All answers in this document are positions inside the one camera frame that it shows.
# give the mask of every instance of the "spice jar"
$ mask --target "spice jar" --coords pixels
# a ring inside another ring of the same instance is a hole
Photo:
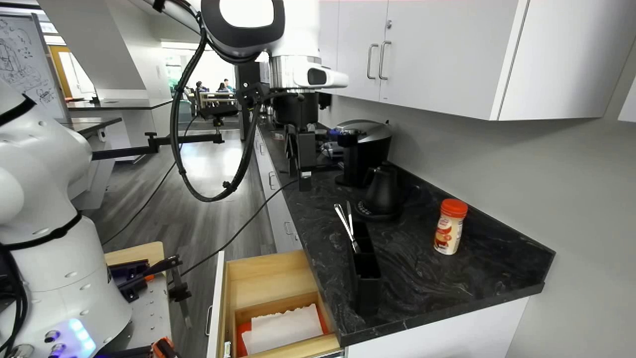
[[[468,204],[458,198],[440,200],[440,216],[433,238],[435,250],[442,254],[454,254],[460,240],[462,218],[468,212]]]

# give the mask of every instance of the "orange lid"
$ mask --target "orange lid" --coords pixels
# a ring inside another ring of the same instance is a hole
[[[464,214],[468,212],[468,204],[458,198],[442,198],[440,212],[446,216],[464,218]]]

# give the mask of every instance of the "open drawer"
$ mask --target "open drawer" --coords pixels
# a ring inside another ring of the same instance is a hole
[[[329,355],[339,351],[339,343],[331,334],[329,314],[317,294],[313,274],[301,250],[228,262],[224,260],[224,252],[220,252],[214,298],[208,312],[206,358],[236,358],[236,320],[244,320],[246,312],[280,312],[289,308],[287,304],[303,304],[307,298],[313,298],[327,332],[317,337],[266,349],[258,358]]]

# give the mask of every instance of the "black kettle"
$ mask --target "black kettle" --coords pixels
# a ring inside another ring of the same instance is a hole
[[[397,168],[383,162],[371,168],[371,184],[357,200],[357,212],[367,220],[391,220],[399,212]]]

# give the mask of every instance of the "coffee machine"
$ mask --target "coffee machine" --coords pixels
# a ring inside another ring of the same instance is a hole
[[[371,178],[371,168],[387,158],[391,145],[389,125],[369,119],[351,119],[333,129],[337,131],[337,145],[343,147],[341,174],[335,182],[365,186]]]

